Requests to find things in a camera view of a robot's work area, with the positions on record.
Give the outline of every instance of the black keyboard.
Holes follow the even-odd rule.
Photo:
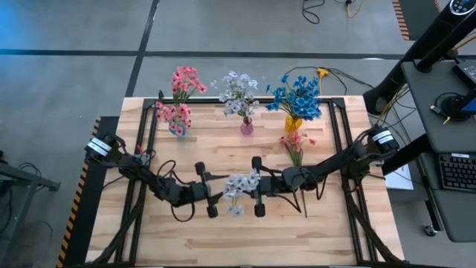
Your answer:
[[[439,155],[443,189],[476,192],[476,156]]]

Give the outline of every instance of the wooden table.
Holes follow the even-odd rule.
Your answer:
[[[355,138],[370,127],[364,99],[362,96],[344,98]],[[129,145],[129,151],[133,151],[142,103],[143,98],[126,98],[123,102],[117,134]],[[254,132],[245,137],[239,131],[241,117],[226,118],[222,113],[223,105],[190,106],[193,110],[193,122],[188,137],[176,138],[169,132],[167,124],[158,125],[154,143],[157,156],[152,160],[151,170],[157,170],[161,163],[175,159],[176,173],[182,180],[199,181],[194,164],[200,161],[213,174],[248,173],[251,171],[252,156],[261,156],[263,164],[269,168],[283,169],[291,165],[278,142],[279,137],[285,134],[285,113],[267,112],[260,107],[253,116]],[[323,104],[321,110],[321,119],[305,121],[300,128],[301,133],[318,141],[314,147],[309,143],[305,145],[305,165],[315,165],[336,153],[329,108]],[[339,114],[338,118],[341,140],[345,141]],[[144,140],[147,142],[148,129],[145,133]],[[377,167],[372,167],[371,171],[382,175]],[[329,175],[321,200],[316,200],[315,192],[306,193],[308,218],[278,198],[264,199],[266,216],[258,218],[254,216],[254,200],[240,197],[239,203],[245,207],[245,213],[240,217],[233,218],[227,214],[226,208],[230,201],[221,200],[217,205],[219,216],[209,219],[206,202],[202,201],[196,204],[195,217],[187,223],[180,223],[173,219],[170,205],[156,199],[148,191],[136,265],[355,264],[339,174],[334,172]],[[110,170],[106,182],[117,177],[117,170]],[[212,193],[221,191],[224,184],[225,180],[212,182]],[[369,176],[364,179],[363,186],[373,228],[390,250],[403,258],[385,182]],[[122,179],[108,186],[102,193],[88,261],[102,252],[118,230],[126,188],[127,179]],[[190,206],[177,208],[176,213],[178,217],[187,218]],[[125,258],[129,252],[127,241],[130,241],[131,233],[132,228],[126,239]],[[359,235],[364,256],[368,259],[362,229],[359,229]]]

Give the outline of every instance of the pink flower bouquet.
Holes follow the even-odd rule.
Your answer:
[[[311,145],[315,145],[314,139],[310,138],[307,140],[303,138],[307,138],[307,134],[299,135],[297,132],[290,133],[287,137],[283,136],[280,138],[280,144],[286,148],[292,164],[295,167],[303,165],[303,143],[309,141]]]
[[[169,130],[179,137],[185,136],[192,126],[191,109],[185,104],[196,91],[205,93],[207,87],[200,82],[196,69],[177,67],[172,76],[173,105],[165,106],[157,101],[157,117],[169,123]]]

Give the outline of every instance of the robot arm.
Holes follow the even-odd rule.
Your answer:
[[[222,193],[210,195],[208,181],[222,179],[227,176],[214,176],[206,172],[202,162],[195,164],[197,175],[201,182],[189,182],[184,185],[177,184],[175,174],[167,173],[165,176],[154,174],[141,160],[141,156],[134,156],[126,151],[126,145],[122,138],[109,133],[98,133],[86,145],[86,157],[106,168],[118,168],[119,173],[127,179],[145,182],[155,197],[167,201],[172,207],[189,205],[197,201],[207,200],[208,216],[218,216],[215,204],[218,203]]]
[[[399,149],[399,145],[390,131],[381,127],[373,127],[363,132],[347,149],[317,165],[288,167],[284,170],[271,170],[262,165],[261,158],[255,156],[251,163],[258,172],[265,171],[270,176],[261,176],[260,183],[251,197],[255,198],[254,207],[257,217],[265,216],[265,206],[262,195],[276,197],[278,194],[290,194],[298,188],[313,191],[319,182],[328,174],[346,168],[348,177],[356,180],[363,179],[369,173],[369,164],[374,161],[385,160]]]

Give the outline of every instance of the glass vase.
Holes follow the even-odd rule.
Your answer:
[[[288,115],[286,117],[286,124],[284,125],[284,130],[287,133],[293,133],[299,130],[299,127],[303,124],[302,118],[294,119],[292,116]]]
[[[243,135],[250,135],[253,133],[254,127],[251,118],[243,118],[243,124],[241,124],[240,130]]]
[[[182,122],[169,122],[169,131],[177,137],[185,137],[187,135],[187,127]]]

